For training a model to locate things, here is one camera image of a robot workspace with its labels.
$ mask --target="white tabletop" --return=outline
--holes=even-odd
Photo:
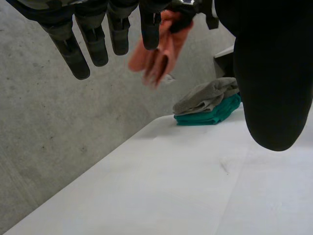
[[[312,115],[280,153],[253,141],[242,107],[216,126],[161,117],[5,235],[312,234],[312,138]]]

